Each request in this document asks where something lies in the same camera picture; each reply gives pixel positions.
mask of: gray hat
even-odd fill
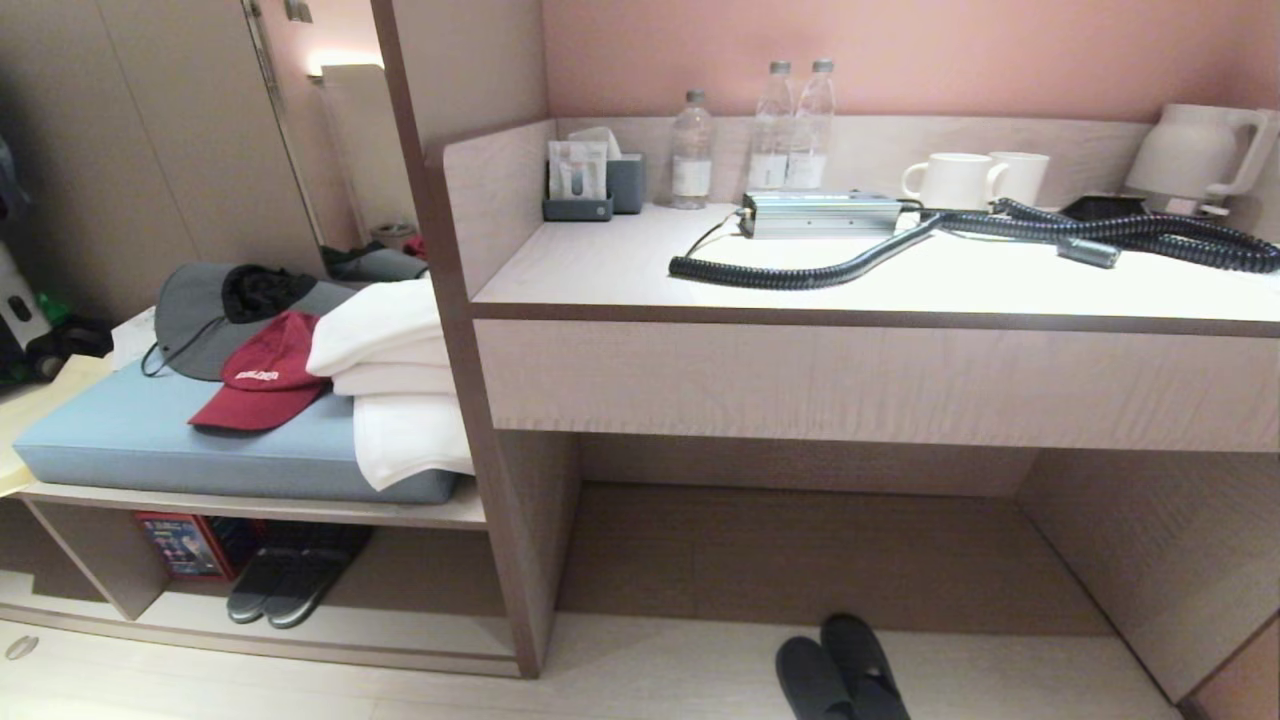
[[[223,364],[285,310],[324,315],[353,290],[257,265],[191,263],[156,301],[156,345],[165,365],[197,380],[221,380]]]

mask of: ceramic cup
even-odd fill
[[[991,155],[934,152],[928,163],[918,163],[902,173],[902,192],[925,208],[987,210],[987,204],[996,199],[996,183],[1007,170],[1009,165],[996,163]],[[924,181],[913,188],[918,174]]]
[[[992,152],[997,163],[1009,165],[996,183],[995,199],[1007,197],[1023,205],[1036,205],[1039,199],[1044,172],[1048,170],[1048,155],[1036,152]]]

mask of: water bottle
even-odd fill
[[[836,91],[831,73],[836,64],[814,60],[813,77],[800,95],[791,133],[791,156],[787,159],[787,188],[815,190],[822,187],[831,147],[831,122],[836,117]]]
[[[672,206],[698,210],[712,192],[712,114],[703,108],[707,94],[690,90],[687,105],[676,115],[671,142]]]
[[[787,152],[791,142],[791,114],[795,96],[791,92],[791,63],[769,63],[769,82],[755,104],[751,127],[751,169],[749,190],[778,190],[787,179]]]

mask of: light blue cushion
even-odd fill
[[[36,423],[14,450],[46,483],[197,495],[440,503],[462,477],[428,470],[375,491],[356,466],[352,400],[333,393],[266,433],[188,425],[220,387],[169,369],[147,378],[133,364]]]

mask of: folded towel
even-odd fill
[[[449,366],[449,351],[444,348],[443,337],[419,340],[378,352],[370,352],[360,360],[365,363],[403,363],[408,365],[431,365],[434,368]]]
[[[355,427],[356,464],[374,489],[430,469],[475,474],[457,397],[361,396]]]
[[[320,319],[307,372],[333,377],[370,355],[403,345],[436,341],[443,348],[443,338],[430,278],[374,283]]]
[[[445,393],[457,395],[453,372],[431,365],[404,363],[361,363],[333,377],[337,395],[404,395]]]

